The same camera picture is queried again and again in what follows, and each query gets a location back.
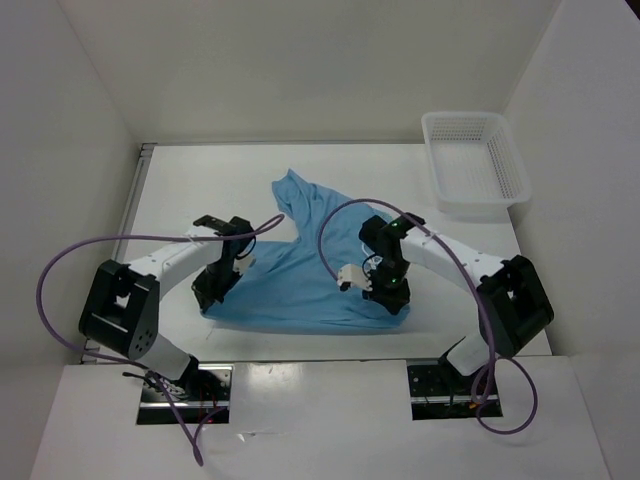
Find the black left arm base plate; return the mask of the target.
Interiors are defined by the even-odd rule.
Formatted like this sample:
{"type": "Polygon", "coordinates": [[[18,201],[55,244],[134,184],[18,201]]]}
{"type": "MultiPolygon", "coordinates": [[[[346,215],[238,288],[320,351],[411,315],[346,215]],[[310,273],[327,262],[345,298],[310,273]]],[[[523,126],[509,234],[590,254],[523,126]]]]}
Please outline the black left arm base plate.
{"type": "MultiPolygon", "coordinates": [[[[196,426],[202,420],[206,425],[228,424],[230,419],[230,398],[233,379],[231,364],[204,364],[204,385],[190,392],[163,381],[165,388],[181,418],[187,425],[196,426]]],[[[138,406],[137,425],[175,425],[178,423],[171,411],[169,401],[156,382],[146,374],[141,377],[140,402],[138,406]]]]}

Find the light blue mesh shorts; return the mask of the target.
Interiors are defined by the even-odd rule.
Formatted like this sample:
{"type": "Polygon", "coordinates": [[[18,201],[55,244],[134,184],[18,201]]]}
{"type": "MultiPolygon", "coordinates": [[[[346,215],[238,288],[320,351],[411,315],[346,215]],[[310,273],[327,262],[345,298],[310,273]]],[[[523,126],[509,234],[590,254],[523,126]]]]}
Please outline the light blue mesh shorts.
{"type": "Polygon", "coordinates": [[[202,316],[230,329],[287,334],[368,334],[398,328],[409,307],[393,315],[363,298],[360,290],[340,291],[331,273],[368,256],[358,238],[376,209],[349,205],[346,195],[309,183],[294,171],[273,182],[278,209],[295,224],[290,242],[261,239],[254,264],[202,316]]]}

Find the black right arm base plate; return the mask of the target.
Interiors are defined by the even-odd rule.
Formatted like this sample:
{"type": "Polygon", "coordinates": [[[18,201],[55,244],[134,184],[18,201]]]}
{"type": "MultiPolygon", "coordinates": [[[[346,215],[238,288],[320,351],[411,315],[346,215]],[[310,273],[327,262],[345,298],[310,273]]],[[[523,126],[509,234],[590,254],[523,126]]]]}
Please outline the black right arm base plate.
{"type": "Polygon", "coordinates": [[[406,365],[414,421],[473,418],[478,410],[471,398],[472,377],[462,377],[435,359],[406,365]]]}

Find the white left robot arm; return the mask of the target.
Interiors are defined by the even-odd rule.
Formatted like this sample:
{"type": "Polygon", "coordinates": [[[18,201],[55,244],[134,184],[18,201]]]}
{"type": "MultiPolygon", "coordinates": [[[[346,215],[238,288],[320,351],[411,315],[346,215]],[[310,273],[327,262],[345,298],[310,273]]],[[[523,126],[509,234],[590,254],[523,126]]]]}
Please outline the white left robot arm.
{"type": "Polygon", "coordinates": [[[188,230],[186,242],[167,244],[129,264],[102,263],[89,290],[79,331],[155,371],[177,399],[214,395],[219,385],[214,375],[159,333],[160,302],[193,273],[197,277],[192,291],[202,312],[223,302],[253,260],[244,253],[252,231],[250,222],[241,217],[223,221],[205,215],[188,230]]]}

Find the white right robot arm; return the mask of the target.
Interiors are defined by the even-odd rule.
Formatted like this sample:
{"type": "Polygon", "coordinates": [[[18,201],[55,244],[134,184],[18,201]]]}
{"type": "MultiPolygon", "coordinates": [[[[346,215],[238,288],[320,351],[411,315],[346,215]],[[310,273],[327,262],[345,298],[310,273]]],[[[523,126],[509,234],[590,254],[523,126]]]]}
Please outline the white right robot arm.
{"type": "Polygon", "coordinates": [[[363,284],[362,296],[396,315],[408,305],[406,273],[415,265],[459,286],[480,302],[479,327],[440,358],[440,385],[460,393],[492,358],[512,358],[554,319],[554,311],[532,262],[502,259],[435,233],[408,219],[366,220],[359,239],[381,261],[363,284]]]}

